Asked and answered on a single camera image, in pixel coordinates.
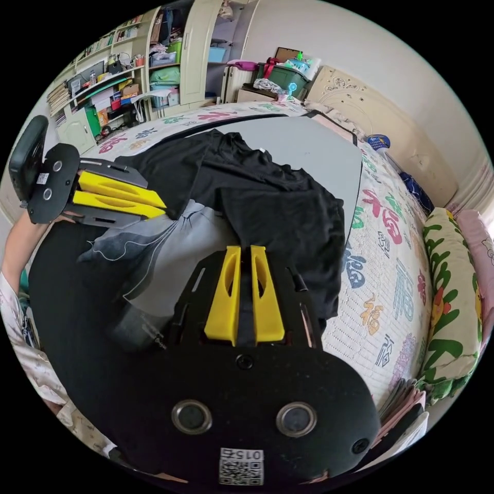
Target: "headboard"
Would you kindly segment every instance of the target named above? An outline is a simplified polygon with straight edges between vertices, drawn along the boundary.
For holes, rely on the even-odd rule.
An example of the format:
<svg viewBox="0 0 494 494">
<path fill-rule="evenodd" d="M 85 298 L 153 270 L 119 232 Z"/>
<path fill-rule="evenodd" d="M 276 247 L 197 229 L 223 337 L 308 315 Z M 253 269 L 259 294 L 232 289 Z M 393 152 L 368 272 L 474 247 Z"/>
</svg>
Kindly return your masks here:
<svg viewBox="0 0 494 494">
<path fill-rule="evenodd" d="M 363 82 L 323 66 L 306 102 L 336 109 L 366 135 L 387 135 L 391 158 L 417 181 L 435 206 L 444 207 L 454 196 L 458 189 L 454 174 L 425 132 L 394 103 Z"/>
</svg>

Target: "hand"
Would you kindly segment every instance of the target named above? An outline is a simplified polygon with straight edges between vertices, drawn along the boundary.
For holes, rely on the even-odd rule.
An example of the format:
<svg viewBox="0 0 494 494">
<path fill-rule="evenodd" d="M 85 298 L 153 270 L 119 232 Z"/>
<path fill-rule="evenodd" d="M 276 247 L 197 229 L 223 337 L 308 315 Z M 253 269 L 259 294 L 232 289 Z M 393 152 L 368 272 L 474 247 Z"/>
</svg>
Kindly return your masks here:
<svg viewBox="0 0 494 494">
<path fill-rule="evenodd" d="M 70 216 L 78 216 L 82 218 L 82 215 L 77 215 L 76 213 L 72 213 L 71 211 L 66 211 L 65 213 Z M 68 218 L 67 216 L 64 215 L 60 215 L 58 218 L 55 218 L 52 221 L 52 223 L 59 223 L 60 221 L 68 221 L 69 223 L 75 223 L 75 221 L 72 218 Z"/>
</svg>

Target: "person's arm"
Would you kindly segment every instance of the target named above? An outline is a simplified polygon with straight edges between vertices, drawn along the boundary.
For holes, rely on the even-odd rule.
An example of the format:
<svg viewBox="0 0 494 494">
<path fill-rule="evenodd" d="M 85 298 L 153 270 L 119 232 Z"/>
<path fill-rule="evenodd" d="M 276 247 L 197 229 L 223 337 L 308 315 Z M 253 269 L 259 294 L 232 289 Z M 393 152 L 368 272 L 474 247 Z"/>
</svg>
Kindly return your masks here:
<svg viewBox="0 0 494 494">
<path fill-rule="evenodd" d="M 48 225 L 32 224 L 28 212 L 23 211 L 7 237 L 2 273 L 16 295 L 22 271 L 47 229 Z"/>
</svg>

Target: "red object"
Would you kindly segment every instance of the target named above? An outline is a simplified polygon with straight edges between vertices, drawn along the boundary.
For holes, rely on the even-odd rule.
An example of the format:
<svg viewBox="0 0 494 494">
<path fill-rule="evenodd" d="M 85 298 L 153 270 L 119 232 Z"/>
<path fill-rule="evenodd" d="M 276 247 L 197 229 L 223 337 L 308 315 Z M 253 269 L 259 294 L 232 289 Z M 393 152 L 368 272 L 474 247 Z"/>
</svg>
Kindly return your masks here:
<svg viewBox="0 0 494 494">
<path fill-rule="evenodd" d="M 112 110 L 118 110 L 121 106 L 121 100 L 120 99 L 115 99 L 112 101 Z"/>
<path fill-rule="evenodd" d="M 263 74 L 264 79 L 269 79 L 269 76 L 271 75 L 271 72 L 273 71 L 274 66 L 278 63 L 280 63 L 280 60 L 278 60 L 277 58 L 269 57 L 267 59 L 266 64 L 264 66 L 264 74 Z"/>
</svg>

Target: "qr code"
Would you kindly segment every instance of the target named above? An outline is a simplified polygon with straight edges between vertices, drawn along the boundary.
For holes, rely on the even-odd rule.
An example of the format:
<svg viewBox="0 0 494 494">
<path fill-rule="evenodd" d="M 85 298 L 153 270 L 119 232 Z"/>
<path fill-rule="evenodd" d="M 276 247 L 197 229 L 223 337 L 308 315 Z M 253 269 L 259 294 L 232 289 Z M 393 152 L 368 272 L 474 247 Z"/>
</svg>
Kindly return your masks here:
<svg viewBox="0 0 494 494">
<path fill-rule="evenodd" d="M 220 460 L 220 484 L 223 485 L 263 485 L 262 462 Z"/>
</svg>

